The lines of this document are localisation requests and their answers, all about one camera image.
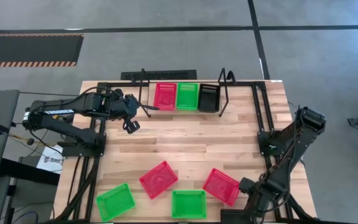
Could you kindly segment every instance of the green basket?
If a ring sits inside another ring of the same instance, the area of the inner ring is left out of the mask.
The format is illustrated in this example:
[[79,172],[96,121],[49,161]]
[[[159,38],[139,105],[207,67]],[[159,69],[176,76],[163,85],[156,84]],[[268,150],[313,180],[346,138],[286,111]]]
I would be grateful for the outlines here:
[[172,191],[172,218],[206,218],[205,191]]
[[197,110],[198,83],[178,83],[177,109]]
[[96,204],[102,222],[109,221],[135,207],[135,201],[127,183],[96,197]]

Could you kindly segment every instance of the gray floor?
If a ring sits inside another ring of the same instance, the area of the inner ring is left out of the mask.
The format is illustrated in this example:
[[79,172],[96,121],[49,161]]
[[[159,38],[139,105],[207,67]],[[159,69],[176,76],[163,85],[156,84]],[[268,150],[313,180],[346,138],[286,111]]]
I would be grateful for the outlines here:
[[[255,0],[255,9],[260,26],[358,24],[358,1]],[[0,29],[238,25],[251,25],[246,0],[0,0]],[[310,106],[328,121],[305,154],[318,216],[358,223],[358,131],[346,121],[358,115],[358,30],[261,35],[271,79],[284,81],[294,105]],[[262,78],[252,31],[85,34],[76,67],[0,68],[0,90],[77,94],[83,80],[116,80],[141,68],[197,69],[199,78],[214,78],[222,67],[237,79]],[[32,101],[56,98],[21,95],[15,121]],[[14,133],[27,134],[21,128]],[[57,140],[47,134],[46,141]],[[29,152],[9,141],[4,157]],[[49,205],[34,209],[50,214]]]

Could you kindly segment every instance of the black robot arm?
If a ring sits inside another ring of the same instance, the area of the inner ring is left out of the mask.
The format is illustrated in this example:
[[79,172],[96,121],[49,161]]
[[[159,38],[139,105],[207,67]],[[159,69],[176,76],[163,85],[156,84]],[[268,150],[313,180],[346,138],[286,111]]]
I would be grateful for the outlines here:
[[324,132],[326,120],[324,115],[307,107],[296,112],[292,124],[282,131],[258,133],[260,150],[264,155],[279,156],[279,161],[266,173],[259,177],[257,182],[248,178],[240,181],[240,191],[248,194],[247,205],[243,211],[222,210],[221,217],[227,223],[236,221],[256,223],[253,217],[263,217],[275,208],[267,209],[270,202],[279,202],[280,205],[288,202],[299,218],[312,218],[305,213],[290,194],[290,175],[308,146]]
[[92,87],[74,99],[40,101],[36,100],[31,107],[26,108],[23,117],[23,127],[32,131],[48,129],[67,136],[63,147],[64,156],[100,156],[104,153],[106,135],[95,130],[76,128],[63,121],[54,119],[56,114],[81,114],[98,119],[123,119],[123,129],[129,134],[137,131],[140,125],[132,122],[140,103],[133,95],[123,94],[121,89],[107,90],[106,93],[88,93],[99,88]]

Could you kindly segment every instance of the wooden tabletop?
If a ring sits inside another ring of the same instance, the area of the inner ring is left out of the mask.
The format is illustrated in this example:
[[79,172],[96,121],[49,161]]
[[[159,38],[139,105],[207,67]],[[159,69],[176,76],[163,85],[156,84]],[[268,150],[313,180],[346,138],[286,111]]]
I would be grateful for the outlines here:
[[[98,81],[85,81],[81,92],[97,84]],[[266,87],[275,128],[283,129],[292,122],[284,85],[282,82],[266,81]],[[139,87],[122,87],[121,89],[124,94],[132,93],[138,97]],[[111,222],[185,222],[186,220],[171,218],[172,190],[202,189],[212,168],[217,168],[238,181],[243,177],[256,181],[266,168],[257,144],[256,133],[259,129],[252,90],[248,86],[231,86],[228,87],[228,92],[229,104],[221,118],[218,114],[191,114],[189,112],[153,114],[151,118],[148,118],[139,108],[133,121],[138,121],[141,128],[134,134],[127,134],[122,130],[122,121],[108,121],[106,123],[106,149],[100,160],[91,221],[101,221],[96,206],[96,196],[123,183],[128,183],[136,206]],[[261,96],[259,92],[260,106],[264,113],[265,108]],[[152,98],[149,95],[149,88],[143,87],[142,103],[153,105],[152,101],[150,102]],[[221,101],[225,103],[224,91],[221,91]],[[263,117],[265,127],[268,127],[265,113]],[[76,115],[73,125],[88,128],[90,118]],[[57,215],[66,207],[76,160],[76,157],[70,157],[63,164],[54,203]],[[151,200],[142,188],[139,177],[162,161],[170,164],[179,181]],[[78,187],[81,163],[82,159],[72,196]],[[291,193],[307,213],[316,216],[308,179],[302,164],[297,164],[291,174]],[[88,192],[85,192],[84,198],[80,218],[85,215]],[[247,196],[240,193],[235,205],[228,207],[207,193],[207,219],[189,221],[220,222],[221,208],[243,209],[246,201]],[[272,220],[274,220],[273,213],[266,214],[265,221]]]

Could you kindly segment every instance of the red basket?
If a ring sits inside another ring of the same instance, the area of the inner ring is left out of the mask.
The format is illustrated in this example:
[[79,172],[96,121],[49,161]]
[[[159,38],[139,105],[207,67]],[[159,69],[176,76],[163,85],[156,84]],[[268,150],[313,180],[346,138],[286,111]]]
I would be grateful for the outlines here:
[[157,83],[155,86],[154,106],[160,110],[175,109],[175,101],[177,98],[176,83]]
[[165,189],[178,181],[166,161],[163,161],[139,179],[150,199],[159,196]]
[[203,189],[220,199],[222,202],[233,206],[239,195],[240,183],[217,169],[212,169]]

